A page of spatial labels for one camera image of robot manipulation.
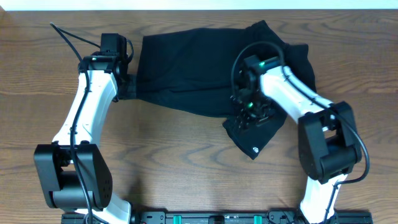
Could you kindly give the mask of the black shorts garment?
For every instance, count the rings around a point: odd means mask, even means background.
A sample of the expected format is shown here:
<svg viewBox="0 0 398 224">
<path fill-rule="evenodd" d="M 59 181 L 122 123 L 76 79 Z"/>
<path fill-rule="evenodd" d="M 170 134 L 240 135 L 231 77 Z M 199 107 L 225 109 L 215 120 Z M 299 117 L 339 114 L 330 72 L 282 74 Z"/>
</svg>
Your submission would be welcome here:
<svg viewBox="0 0 398 224">
<path fill-rule="evenodd" d="M 308 45 L 285 43 L 266 23 L 245 29 L 199 28 L 147 35 L 136 76 L 119 95 L 121 100 L 139 99 L 202 116 L 225 118 L 228 136 L 251 159 L 283 126 L 287 113 L 271 103 L 271 118 L 245 128 L 238 105 L 231 99 L 231 73 L 242 60 L 258 55 L 262 60 L 277 56 L 274 43 L 284 51 L 294 75 L 315 90 L 315 74 L 308 60 Z"/>
</svg>

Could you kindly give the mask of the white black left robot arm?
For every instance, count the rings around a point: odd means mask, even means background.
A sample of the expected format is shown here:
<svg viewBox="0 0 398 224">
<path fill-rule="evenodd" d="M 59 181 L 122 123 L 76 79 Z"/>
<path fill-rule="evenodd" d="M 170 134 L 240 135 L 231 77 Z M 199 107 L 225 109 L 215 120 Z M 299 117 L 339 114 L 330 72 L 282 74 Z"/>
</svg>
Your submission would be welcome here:
<svg viewBox="0 0 398 224">
<path fill-rule="evenodd" d="M 132 205 L 113 192 L 99 147 L 108 108 L 129 80 L 131 45 L 119 34 L 102 34 L 99 51 L 78 65 L 78 89 L 65 122 L 50 144 L 35 149 L 45 202 L 72 212 L 70 223 L 131 222 Z"/>
</svg>

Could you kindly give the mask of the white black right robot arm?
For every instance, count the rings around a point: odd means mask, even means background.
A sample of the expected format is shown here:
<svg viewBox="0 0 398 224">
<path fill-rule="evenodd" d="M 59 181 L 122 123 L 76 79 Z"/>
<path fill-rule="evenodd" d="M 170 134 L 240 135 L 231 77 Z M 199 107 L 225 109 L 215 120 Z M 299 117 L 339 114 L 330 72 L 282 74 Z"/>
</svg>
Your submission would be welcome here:
<svg viewBox="0 0 398 224">
<path fill-rule="evenodd" d="M 231 79 L 231 97 L 240 112 L 229 134 L 255 158 L 259 145 L 242 140 L 257 140 L 254 133 L 267 132 L 276 121 L 276 108 L 282 109 L 298 126 L 298 155 L 308 176 L 299 207 L 303 221 L 333 223 L 340 187 L 361 181 L 362 177 L 349 180 L 347 176 L 358 162 L 369 159 L 350 105 L 316 94 L 295 76 L 281 55 L 267 60 L 247 57 L 234 65 Z"/>
</svg>

